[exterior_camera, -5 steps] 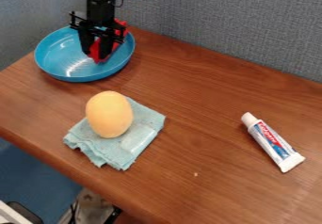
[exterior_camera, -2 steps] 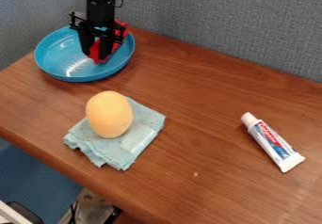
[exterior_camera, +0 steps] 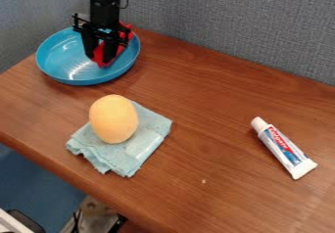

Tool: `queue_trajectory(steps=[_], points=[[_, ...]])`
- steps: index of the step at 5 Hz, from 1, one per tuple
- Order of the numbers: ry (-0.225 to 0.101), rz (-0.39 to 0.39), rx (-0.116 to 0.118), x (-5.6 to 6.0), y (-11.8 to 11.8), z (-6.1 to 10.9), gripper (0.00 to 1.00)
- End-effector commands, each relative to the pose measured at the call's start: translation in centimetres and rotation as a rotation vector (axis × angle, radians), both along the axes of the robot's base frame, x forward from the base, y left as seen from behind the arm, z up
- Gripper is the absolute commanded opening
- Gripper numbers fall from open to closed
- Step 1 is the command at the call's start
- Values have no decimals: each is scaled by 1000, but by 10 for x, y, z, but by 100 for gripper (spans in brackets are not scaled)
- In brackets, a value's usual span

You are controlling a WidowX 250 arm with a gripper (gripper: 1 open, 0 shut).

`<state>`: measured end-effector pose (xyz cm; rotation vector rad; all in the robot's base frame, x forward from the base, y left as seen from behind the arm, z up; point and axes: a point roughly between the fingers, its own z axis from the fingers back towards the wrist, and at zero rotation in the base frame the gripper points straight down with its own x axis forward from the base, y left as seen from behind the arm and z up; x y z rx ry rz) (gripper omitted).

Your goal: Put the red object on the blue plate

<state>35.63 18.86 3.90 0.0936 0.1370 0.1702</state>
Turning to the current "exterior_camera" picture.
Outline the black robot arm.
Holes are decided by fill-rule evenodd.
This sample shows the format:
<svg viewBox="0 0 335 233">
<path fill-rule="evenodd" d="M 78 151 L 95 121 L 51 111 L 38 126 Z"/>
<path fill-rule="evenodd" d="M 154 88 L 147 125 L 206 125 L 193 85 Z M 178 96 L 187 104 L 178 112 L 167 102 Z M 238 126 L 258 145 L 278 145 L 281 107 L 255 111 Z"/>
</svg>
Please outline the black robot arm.
<svg viewBox="0 0 335 233">
<path fill-rule="evenodd" d="M 121 0 L 91 0 L 90 16 L 72 15 L 74 30 L 82 34 L 87 57 L 100 68 L 108 67 L 129 47 L 133 25 L 119 20 Z"/>
</svg>

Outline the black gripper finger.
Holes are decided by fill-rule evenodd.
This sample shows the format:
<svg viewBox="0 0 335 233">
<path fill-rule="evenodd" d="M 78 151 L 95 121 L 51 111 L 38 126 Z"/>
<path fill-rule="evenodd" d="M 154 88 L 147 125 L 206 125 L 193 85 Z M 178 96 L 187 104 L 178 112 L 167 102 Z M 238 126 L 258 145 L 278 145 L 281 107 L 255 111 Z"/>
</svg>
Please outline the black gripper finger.
<svg viewBox="0 0 335 233">
<path fill-rule="evenodd" d="M 90 29 L 83 30 L 82 37 L 86 55 L 92 58 L 95 56 L 96 47 L 99 46 L 99 39 L 95 36 L 95 32 Z"/>
<path fill-rule="evenodd" d="M 103 62 L 107 64 L 115 57 L 118 52 L 119 41 L 115 37 L 110 37 L 104 41 L 103 46 Z"/>
</svg>

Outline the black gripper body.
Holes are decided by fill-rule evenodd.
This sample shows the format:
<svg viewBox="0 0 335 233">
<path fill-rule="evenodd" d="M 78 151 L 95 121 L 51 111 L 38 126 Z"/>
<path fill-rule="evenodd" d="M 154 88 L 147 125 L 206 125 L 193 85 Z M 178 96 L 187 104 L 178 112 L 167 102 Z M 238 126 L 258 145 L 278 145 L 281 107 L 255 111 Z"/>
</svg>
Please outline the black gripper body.
<svg viewBox="0 0 335 233">
<path fill-rule="evenodd" d="M 87 16 L 79 13 L 72 15 L 74 30 L 82 34 L 84 29 L 90 29 L 98 36 L 102 30 L 118 29 L 121 24 L 121 0 L 91 0 L 90 7 Z"/>
</svg>

